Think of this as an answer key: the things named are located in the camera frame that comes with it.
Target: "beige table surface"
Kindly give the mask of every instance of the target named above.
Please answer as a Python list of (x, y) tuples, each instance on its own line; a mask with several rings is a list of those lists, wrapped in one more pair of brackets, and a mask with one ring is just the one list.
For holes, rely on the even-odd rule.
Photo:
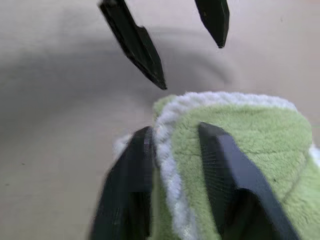
[(122, 54), (94, 0), (1, 0), (0, 239), (85, 239), (112, 142), (186, 91), (286, 98), (320, 144), (320, 3), (229, 0), (217, 49), (193, 0), (130, 0), (169, 90)]

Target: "green cloth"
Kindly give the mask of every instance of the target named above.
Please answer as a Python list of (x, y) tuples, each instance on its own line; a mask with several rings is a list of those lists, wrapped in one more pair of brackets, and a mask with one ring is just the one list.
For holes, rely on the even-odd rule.
[[(155, 119), (174, 98), (169, 96), (154, 105)], [(294, 110), (248, 105), (201, 106), (182, 115), (175, 124), (171, 150), (202, 239), (217, 240), (220, 236), (204, 181), (199, 122), (216, 125), (230, 133), (238, 147), (263, 172), (301, 239), (319, 239), (320, 171), (309, 156), (312, 144), (309, 122)], [(172, 233), (172, 216), (158, 172), (155, 178), (152, 239), (179, 239)], [(269, 239), (262, 232), (263, 225), (257, 220), (244, 239)]]

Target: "folded towel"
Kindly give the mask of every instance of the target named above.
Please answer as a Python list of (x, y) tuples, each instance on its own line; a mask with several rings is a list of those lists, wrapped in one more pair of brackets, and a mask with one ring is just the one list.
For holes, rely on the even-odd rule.
[[(153, 173), (152, 240), (220, 239), (205, 186), (199, 122), (230, 133), (265, 175), (301, 239), (319, 239), (320, 154), (294, 104), (266, 95), (192, 92), (156, 102), (154, 120), (159, 169)], [(245, 239), (263, 239), (261, 232), (257, 225)]]

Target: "green towel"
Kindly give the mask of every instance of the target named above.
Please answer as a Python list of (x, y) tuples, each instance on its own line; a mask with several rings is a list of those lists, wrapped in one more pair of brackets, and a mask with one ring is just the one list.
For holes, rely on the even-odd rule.
[[(204, 92), (154, 104), (159, 170), (152, 191), (152, 240), (218, 240), (202, 170), (197, 127), (225, 129), (263, 172), (303, 240), (320, 237), (320, 170), (312, 128), (279, 97)], [(245, 239), (268, 239), (256, 225)]]

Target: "towel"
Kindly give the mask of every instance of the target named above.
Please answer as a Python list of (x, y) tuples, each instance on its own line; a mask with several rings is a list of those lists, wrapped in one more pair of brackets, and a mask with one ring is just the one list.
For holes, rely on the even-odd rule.
[[(293, 103), (266, 95), (190, 92), (160, 99), (153, 117), (158, 168), (150, 239), (221, 238), (207, 197), (199, 122), (230, 133), (262, 171), (301, 239), (319, 239), (320, 154), (311, 125)], [(262, 228), (257, 222), (245, 239), (263, 239)]]

